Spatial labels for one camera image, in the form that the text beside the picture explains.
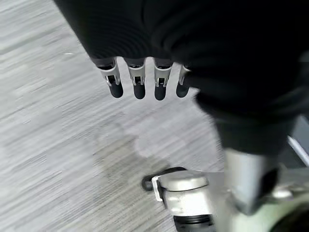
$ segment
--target robotic hand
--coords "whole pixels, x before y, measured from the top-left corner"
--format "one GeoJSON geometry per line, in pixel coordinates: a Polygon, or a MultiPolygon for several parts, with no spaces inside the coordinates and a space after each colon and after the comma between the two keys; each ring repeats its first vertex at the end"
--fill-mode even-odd
{"type": "Polygon", "coordinates": [[[172,63],[183,65],[177,95],[198,88],[197,103],[215,119],[231,205],[257,214],[276,187],[278,155],[296,118],[309,110],[309,69],[300,62],[309,49],[308,1],[55,3],[114,97],[123,94],[115,57],[125,58],[138,99],[145,95],[145,57],[155,59],[158,100],[172,63]]]}

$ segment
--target black cloth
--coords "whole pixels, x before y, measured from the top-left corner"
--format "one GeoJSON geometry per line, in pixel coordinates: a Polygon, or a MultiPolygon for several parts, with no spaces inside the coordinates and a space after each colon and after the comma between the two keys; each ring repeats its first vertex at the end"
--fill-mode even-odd
{"type": "Polygon", "coordinates": [[[231,131],[246,131],[227,146],[250,138],[248,131],[263,136],[261,126],[274,130],[281,123],[285,129],[278,133],[289,133],[293,120],[309,111],[309,75],[299,62],[309,49],[306,0],[55,3],[97,66],[115,56],[170,58],[186,65],[192,72],[184,84],[200,89],[197,102],[221,123],[218,128],[229,124],[224,127],[229,141],[231,131]]]}

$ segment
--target striped gray carpet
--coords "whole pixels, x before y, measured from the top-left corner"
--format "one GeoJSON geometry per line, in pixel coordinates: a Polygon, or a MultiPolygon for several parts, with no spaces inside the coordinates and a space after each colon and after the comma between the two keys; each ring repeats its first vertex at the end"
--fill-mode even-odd
{"type": "Polygon", "coordinates": [[[138,101],[120,58],[114,99],[50,0],[2,0],[0,22],[0,231],[175,231],[143,175],[223,168],[194,92],[176,97],[179,65],[158,102],[148,59],[138,101]]]}

